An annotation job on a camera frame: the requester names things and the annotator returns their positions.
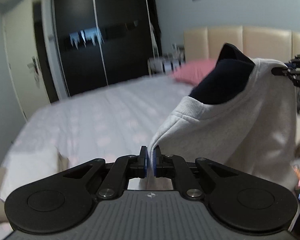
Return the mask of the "light grey sweatshirt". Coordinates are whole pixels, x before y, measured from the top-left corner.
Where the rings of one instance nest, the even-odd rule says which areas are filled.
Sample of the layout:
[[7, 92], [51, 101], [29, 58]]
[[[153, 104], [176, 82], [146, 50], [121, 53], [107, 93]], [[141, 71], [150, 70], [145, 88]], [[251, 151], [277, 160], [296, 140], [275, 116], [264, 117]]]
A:
[[283, 63], [251, 59], [234, 45], [221, 49], [215, 68], [182, 98], [148, 146], [186, 161], [204, 157], [292, 190], [296, 94], [275, 76]]

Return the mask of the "beige padded headboard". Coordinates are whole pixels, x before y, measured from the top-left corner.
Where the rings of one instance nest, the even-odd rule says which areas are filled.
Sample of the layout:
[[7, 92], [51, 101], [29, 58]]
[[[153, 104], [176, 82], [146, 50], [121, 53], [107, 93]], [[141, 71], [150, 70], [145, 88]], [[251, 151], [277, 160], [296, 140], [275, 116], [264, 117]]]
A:
[[225, 43], [233, 44], [252, 58], [288, 62], [300, 54], [300, 32], [237, 25], [184, 31], [185, 59], [217, 59]]

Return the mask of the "white folded garment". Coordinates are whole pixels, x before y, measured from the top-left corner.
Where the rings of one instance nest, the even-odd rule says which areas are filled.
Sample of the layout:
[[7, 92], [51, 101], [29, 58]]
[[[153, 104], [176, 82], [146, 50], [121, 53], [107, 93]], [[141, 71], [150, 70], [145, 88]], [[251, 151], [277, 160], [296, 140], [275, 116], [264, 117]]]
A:
[[47, 146], [34, 152], [11, 153], [5, 166], [0, 199], [5, 201], [15, 189], [61, 172], [67, 164], [68, 161], [55, 146]]

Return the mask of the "polka dot bed sheet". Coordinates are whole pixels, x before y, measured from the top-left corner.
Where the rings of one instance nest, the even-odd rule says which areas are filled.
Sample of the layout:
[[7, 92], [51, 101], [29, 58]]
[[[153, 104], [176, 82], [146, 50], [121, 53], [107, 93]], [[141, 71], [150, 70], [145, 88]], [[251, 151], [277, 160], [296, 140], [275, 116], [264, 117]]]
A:
[[36, 111], [8, 156], [55, 146], [74, 167], [95, 158], [111, 163], [138, 154], [187, 96], [191, 85], [167, 75], [142, 77], [79, 94]]

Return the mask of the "pink pillow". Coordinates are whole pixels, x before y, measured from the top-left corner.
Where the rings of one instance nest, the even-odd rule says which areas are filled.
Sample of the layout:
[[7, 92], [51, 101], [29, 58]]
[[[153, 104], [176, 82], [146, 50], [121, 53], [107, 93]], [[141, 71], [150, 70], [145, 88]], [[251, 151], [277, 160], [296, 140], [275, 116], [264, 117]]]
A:
[[177, 82], [196, 86], [214, 70], [216, 62], [216, 59], [189, 61], [170, 74], [170, 77]]

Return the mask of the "white bedside table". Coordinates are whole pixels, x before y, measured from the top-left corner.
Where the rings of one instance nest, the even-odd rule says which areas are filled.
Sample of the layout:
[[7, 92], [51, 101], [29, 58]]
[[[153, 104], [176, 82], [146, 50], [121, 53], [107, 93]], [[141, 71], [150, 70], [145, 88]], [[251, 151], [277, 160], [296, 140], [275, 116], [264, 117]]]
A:
[[173, 53], [163, 54], [162, 56], [155, 55], [155, 57], [148, 59], [149, 76], [155, 74], [170, 74], [178, 70], [182, 64], [185, 63], [185, 49], [184, 46], [172, 44]]

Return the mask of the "black sliding wardrobe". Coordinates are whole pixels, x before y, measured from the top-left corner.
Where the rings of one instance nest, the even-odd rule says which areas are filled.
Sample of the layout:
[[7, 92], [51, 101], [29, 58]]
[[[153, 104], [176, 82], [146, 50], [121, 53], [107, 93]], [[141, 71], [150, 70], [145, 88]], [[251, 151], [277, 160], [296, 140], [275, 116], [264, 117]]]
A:
[[52, 12], [70, 96], [149, 74], [148, 0], [52, 0]]

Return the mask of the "white room door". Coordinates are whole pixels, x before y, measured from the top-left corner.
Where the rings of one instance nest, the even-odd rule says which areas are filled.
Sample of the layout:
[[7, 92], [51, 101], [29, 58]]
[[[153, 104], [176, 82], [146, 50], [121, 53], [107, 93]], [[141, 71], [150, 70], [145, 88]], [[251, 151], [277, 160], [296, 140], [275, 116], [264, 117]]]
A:
[[50, 104], [34, 32], [33, 0], [22, 0], [3, 16], [5, 47], [14, 90], [27, 120]]

